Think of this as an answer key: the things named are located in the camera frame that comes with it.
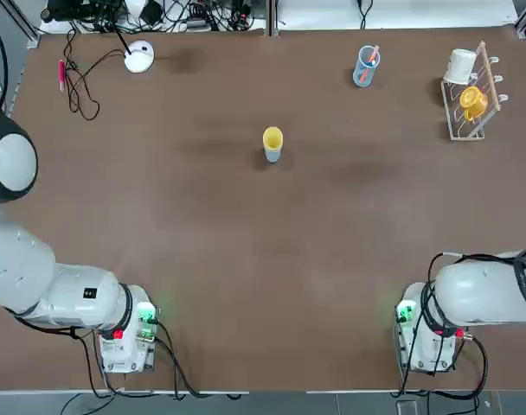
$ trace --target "brown tabletop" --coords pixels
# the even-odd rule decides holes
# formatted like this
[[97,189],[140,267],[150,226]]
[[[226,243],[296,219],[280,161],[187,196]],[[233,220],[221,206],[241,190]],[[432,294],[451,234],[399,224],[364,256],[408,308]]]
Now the brown tabletop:
[[[42,39],[15,110],[38,181],[3,208],[58,261],[144,286],[195,387],[395,389],[393,309],[430,258],[526,246],[526,42],[512,28],[144,37],[149,72],[111,58],[88,76],[92,122],[58,91],[65,36]],[[453,48],[481,40],[510,100],[483,142],[452,143],[439,77]],[[351,81],[364,44],[382,55],[366,90]],[[74,58],[86,69],[118,46],[83,35]],[[275,166],[269,125],[285,137]],[[88,388],[80,344],[1,309],[0,328],[0,389]],[[473,332],[487,387],[526,388],[526,327]],[[455,372],[410,384],[474,388],[481,360],[468,352]],[[171,389],[157,360],[127,389]]]

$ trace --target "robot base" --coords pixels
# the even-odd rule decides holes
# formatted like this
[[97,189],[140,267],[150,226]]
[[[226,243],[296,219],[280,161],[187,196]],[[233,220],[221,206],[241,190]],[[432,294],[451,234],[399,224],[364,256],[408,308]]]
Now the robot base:
[[154,370],[157,325],[146,322],[158,318],[158,310],[150,302],[144,289],[128,285],[133,304],[131,320],[122,335],[111,340],[99,337],[99,348],[104,369],[110,374],[129,374]]
[[[438,360],[442,338],[428,328],[424,319],[420,319],[419,330],[414,335],[420,315],[420,293],[424,286],[424,283],[409,285],[394,310],[394,343],[402,377],[407,365],[410,371],[431,373]],[[408,361],[414,341],[411,361]],[[451,369],[454,353],[455,335],[445,337],[436,372],[448,372]]]

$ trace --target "red pen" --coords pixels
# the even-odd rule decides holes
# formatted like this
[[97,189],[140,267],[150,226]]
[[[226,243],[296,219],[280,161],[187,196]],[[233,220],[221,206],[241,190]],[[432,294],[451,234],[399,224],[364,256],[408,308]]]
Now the red pen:
[[65,91],[65,65],[61,59],[59,59],[59,90]]

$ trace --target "yellow cup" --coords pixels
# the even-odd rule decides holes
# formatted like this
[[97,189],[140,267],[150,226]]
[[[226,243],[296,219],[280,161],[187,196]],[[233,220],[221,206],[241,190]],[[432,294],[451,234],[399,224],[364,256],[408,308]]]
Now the yellow cup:
[[277,127],[269,127],[263,133],[265,157],[270,163],[276,163],[279,160],[283,141],[282,131]]
[[459,103],[464,110],[465,119],[472,121],[484,114],[488,108],[488,97],[475,86],[468,86],[461,93]]

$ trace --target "white mug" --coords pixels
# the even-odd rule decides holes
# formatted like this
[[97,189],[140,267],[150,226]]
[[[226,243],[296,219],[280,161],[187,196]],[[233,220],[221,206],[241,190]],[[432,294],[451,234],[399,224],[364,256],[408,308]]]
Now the white mug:
[[452,84],[467,85],[477,54],[471,50],[454,49],[447,63],[444,80]]

